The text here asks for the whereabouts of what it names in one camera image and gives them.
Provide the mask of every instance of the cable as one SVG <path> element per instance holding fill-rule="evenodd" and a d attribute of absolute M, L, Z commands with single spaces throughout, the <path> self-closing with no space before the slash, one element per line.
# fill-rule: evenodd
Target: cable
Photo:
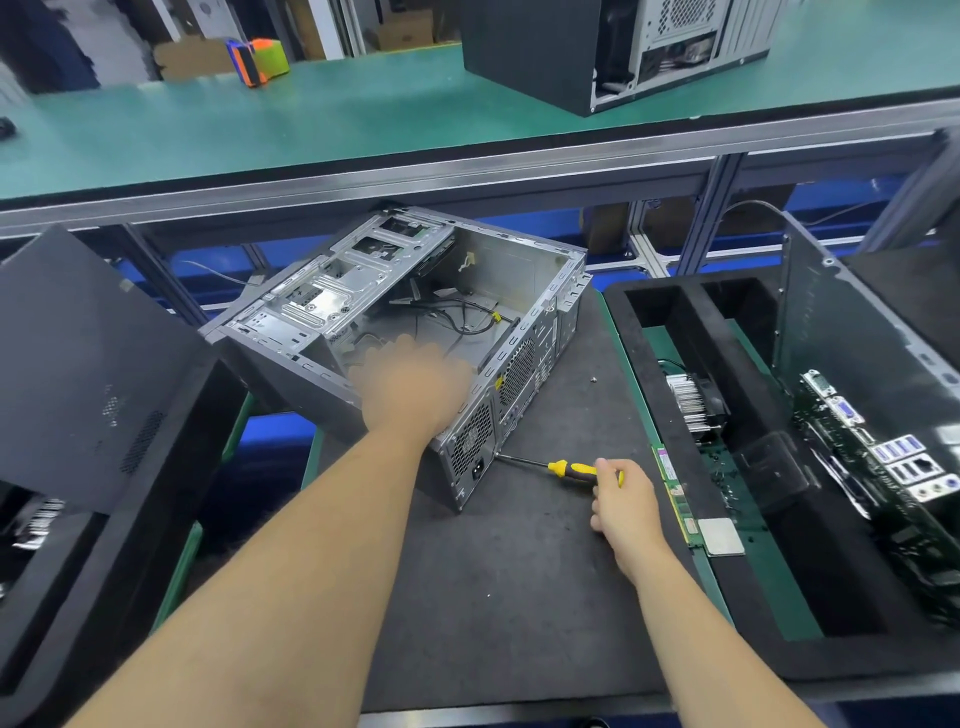
<path fill-rule="evenodd" d="M 840 215 L 846 214 L 847 212 L 853 212 L 855 209 L 860 209 L 861 207 L 866 207 L 867 205 L 875 205 L 876 202 L 877 200 L 871 200 L 869 203 L 857 203 L 856 205 L 844 207 L 841 210 L 832 212 L 831 214 L 827 215 L 826 217 L 822 217 L 819 220 L 813 220 L 812 222 L 804 222 L 803 220 L 798 220 L 798 222 L 801 225 L 803 225 L 805 228 L 812 228 L 815 225 L 821 225 L 822 223 L 825 223 L 827 220 L 832 220 L 834 217 L 840 217 Z M 736 209 L 744 205 L 761 205 L 766 207 L 767 209 L 773 210 L 780 217 L 783 217 L 783 210 L 781 210 L 776 205 L 771 205 L 766 200 L 740 200 L 740 202 L 733 203 L 732 205 L 728 206 L 727 209 L 725 209 L 723 212 L 720 213 L 720 217 L 714 224 L 713 230 L 710 231 L 711 241 L 716 236 L 717 231 L 720 229 L 720 223 L 722 223 L 724 221 L 724 218 L 727 217 L 727 213 L 730 212 L 732 209 Z"/>
<path fill-rule="evenodd" d="M 469 301 L 469 300 L 467 300 L 467 299 L 444 298 L 444 299 L 438 299 L 438 300 L 436 300 L 436 301 L 419 301 L 419 302 L 417 302 L 417 304 L 418 304 L 418 305 L 424 305 L 424 306 L 426 306 L 426 305 L 430 305 L 430 304 L 432 304 L 432 303 L 443 304 L 443 303 L 452 302 L 452 301 L 455 301 L 455 302 L 457 302 L 457 303 L 461 303 L 461 304 L 463 304 L 463 305 L 468 305 L 468 306 L 470 306 L 471 308 L 476 308 L 476 309 L 481 310 L 481 311 L 486 311 L 487 313 L 490 313 L 490 314 L 496 314 L 496 315 L 499 316 L 501 319 L 503 319 L 504 321 L 506 321 L 508 324 L 515 324 L 515 323 L 516 323 L 516 319 L 508 319 L 508 318 L 507 318 L 506 316 L 504 316 L 502 313 L 500 313 L 500 312 L 497 311 L 497 310 L 494 310 L 493 308 L 487 308 L 486 306 L 481 305 L 480 303 L 475 303 L 475 302 Z"/>
<path fill-rule="evenodd" d="M 460 301 L 460 315 L 463 317 L 463 328 L 461 328 L 460 335 L 456 338 L 456 340 L 446 348 L 444 356 L 450 356 L 450 352 L 456 349 L 457 344 L 464 340 L 463 331 L 467 328 L 467 302 L 465 301 Z"/>
<path fill-rule="evenodd" d="M 881 202 L 881 200 L 871 200 L 869 203 L 859 203 L 858 205 L 844 207 L 842 210 L 838 212 L 832 212 L 827 217 L 822 217 L 819 220 L 814 220 L 812 223 L 805 223 L 803 220 L 801 220 L 801 222 L 808 228 L 812 228 L 814 225 L 820 225 L 821 223 L 825 223 L 827 220 L 832 220 L 834 217 L 840 217 L 840 215 L 844 215 L 848 212 L 853 212 L 855 209 L 860 209 L 861 207 L 866 207 L 867 205 L 876 205 L 876 203 L 878 202 Z"/>
<path fill-rule="evenodd" d="M 380 338 L 379 336 L 377 336 L 375 333 L 370 333 L 369 331 L 364 331 L 362 334 L 360 334 L 360 335 L 357 336 L 355 339 L 353 339 L 353 346 L 356 347 L 357 344 L 359 344 L 361 341 L 363 341 L 363 339 L 364 339 L 365 336 L 370 336 L 370 338 L 373 339 L 373 340 L 374 340 L 377 344 L 379 344 L 381 347 L 386 343 L 383 339 L 381 339 L 381 338 Z"/>
<path fill-rule="evenodd" d="M 673 359 L 657 359 L 657 363 L 658 363 L 658 364 L 664 364 L 664 363 L 665 363 L 665 364 L 673 364 L 675 367 L 677 367 L 677 369 L 679 369 L 679 370 L 681 370 L 682 372 L 684 372 L 684 374 L 689 374 L 689 373 L 690 373 L 690 371 L 689 371 L 683 364 L 681 364 L 679 361 L 674 361 Z"/>
<path fill-rule="evenodd" d="M 243 285 L 243 286 L 246 286 L 246 285 L 249 283 L 248 280 L 240 280 L 240 279 L 236 279 L 236 278 L 231 278 L 230 276 L 228 276 L 228 275 L 225 274 L 225 273 L 221 273 L 220 271 L 215 271 L 215 270 L 213 270 L 213 269 L 212 269 L 210 266 L 208 266 L 208 265 L 203 265 L 202 263 L 198 263 L 196 260 L 181 260 L 180 262 L 181 262 L 181 263 L 189 263 L 190 265 L 195 265 L 195 266 L 197 266 L 198 268 L 203 268 L 205 271 L 209 271 L 209 272 L 212 273 L 214 276 L 218 276 L 218 277 L 220 277 L 220 278 L 222 278 L 222 279 L 229 280 L 229 281 L 232 282 L 232 283 L 239 283 L 240 285 Z"/>
<path fill-rule="evenodd" d="M 453 320 L 453 317 L 450 314 L 448 314 L 446 311 L 444 311 L 442 308 L 438 308 L 437 306 L 431 306 L 431 305 L 419 305 L 417 303 L 408 303 L 407 305 L 409 305 L 411 308 L 422 308 L 426 311 L 439 313 L 441 316 L 443 316 L 445 319 L 448 320 L 448 322 L 450 323 L 450 328 L 452 328 L 454 331 L 464 336 L 476 336 L 477 334 L 487 333 L 487 331 L 493 328 L 493 326 L 496 324 L 496 319 L 491 318 L 490 321 L 487 323 L 487 325 L 484 326 L 483 328 L 479 328 L 476 331 L 467 331 L 465 328 L 458 327 L 457 322 Z"/>

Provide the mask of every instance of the metal profile frame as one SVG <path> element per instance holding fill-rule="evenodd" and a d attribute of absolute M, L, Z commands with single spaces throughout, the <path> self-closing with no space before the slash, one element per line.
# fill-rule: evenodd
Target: metal profile frame
<path fill-rule="evenodd" d="M 159 223 L 298 206 L 312 206 L 316 215 L 317 206 L 379 199 L 406 202 L 410 196 L 424 193 L 456 192 L 461 200 L 483 199 L 497 187 L 503 190 L 501 194 L 516 193 L 511 185 L 517 183 L 537 190 L 556 191 L 560 181 L 564 182 L 565 190 L 591 188 L 610 178 L 624 183 L 640 168 L 656 175 L 669 173 L 670 165 L 678 162 L 887 139 L 954 126 L 960 126 L 960 99 L 945 99 L 530 152 L 10 209 L 0 212 L 0 237 L 36 234 L 54 223 L 71 230 L 83 230 L 119 223 Z M 430 199 L 416 200 L 416 203 L 436 206 Z"/>
<path fill-rule="evenodd" d="M 170 270 L 163 257 L 154 249 L 133 225 L 115 226 L 116 242 L 134 267 L 143 274 L 167 303 L 192 327 L 201 327 L 207 316 L 194 298 L 187 292 L 183 281 Z"/>
<path fill-rule="evenodd" d="M 939 132 L 937 141 L 938 149 L 880 213 L 860 251 L 916 245 L 960 197 L 960 127 Z"/>
<path fill-rule="evenodd" d="M 697 198 L 690 230 L 680 253 L 680 262 L 677 263 L 676 275 L 695 275 L 707 259 L 707 251 L 713 245 L 713 236 L 727 211 L 733 183 L 745 157 L 745 154 L 723 155 L 713 161 L 704 191 Z"/>

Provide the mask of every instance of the cardboard box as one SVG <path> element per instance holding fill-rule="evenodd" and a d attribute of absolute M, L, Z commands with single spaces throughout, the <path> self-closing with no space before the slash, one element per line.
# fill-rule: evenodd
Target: cardboard box
<path fill-rule="evenodd" d="M 154 61 L 164 81 L 187 81 L 215 73 L 236 73 L 222 40 L 185 36 L 182 40 L 160 43 L 154 49 Z"/>
<path fill-rule="evenodd" d="M 320 40 L 317 23 L 313 19 L 309 0 L 287 0 L 287 7 L 294 17 L 297 26 L 297 35 L 300 36 L 300 45 L 308 61 L 325 61 L 324 44 Z"/>
<path fill-rule="evenodd" d="M 629 223 L 629 203 L 585 208 L 582 232 L 587 240 L 587 252 L 592 255 L 612 255 L 623 251 Z"/>
<path fill-rule="evenodd" d="M 433 45 L 433 11 L 396 12 L 376 26 L 368 40 L 378 51 L 405 51 Z"/>

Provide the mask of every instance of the human arm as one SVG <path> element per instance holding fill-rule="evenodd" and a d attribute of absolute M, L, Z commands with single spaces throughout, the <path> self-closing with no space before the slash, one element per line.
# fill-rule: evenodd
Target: human arm
<path fill-rule="evenodd" d="M 357 382 L 369 433 L 187 599 L 69 728 L 356 726 L 420 456 L 471 378 L 465 362 L 415 350 L 409 336 L 374 352 Z"/>
<path fill-rule="evenodd" d="M 590 525 L 606 535 L 684 728 L 823 728 L 710 603 L 663 538 L 657 496 L 631 460 L 597 460 Z M 618 487 L 616 472 L 624 473 Z"/>

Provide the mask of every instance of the hand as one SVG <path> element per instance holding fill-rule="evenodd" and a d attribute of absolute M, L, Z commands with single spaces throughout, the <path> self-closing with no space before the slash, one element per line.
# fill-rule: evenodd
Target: hand
<path fill-rule="evenodd" d="M 647 473 L 633 460 L 595 463 L 598 485 L 593 487 L 590 527 L 607 537 L 620 570 L 637 586 L 639 572 L 651 559 L 671 556 L 663 538 L 657 495 Z M 617 483 L 623 472 L 623 485 Z"/>
<path fill-rule="evenodd" d="M 367 349 L 363 366 L 348 375 L 363 398 L 367 429 L 393 427 L 425 448 L 457 416 L 474 371 L 463 359 L 445 359 L 436 344 L 418 348 L 404 333 L 382 349 Z"/>

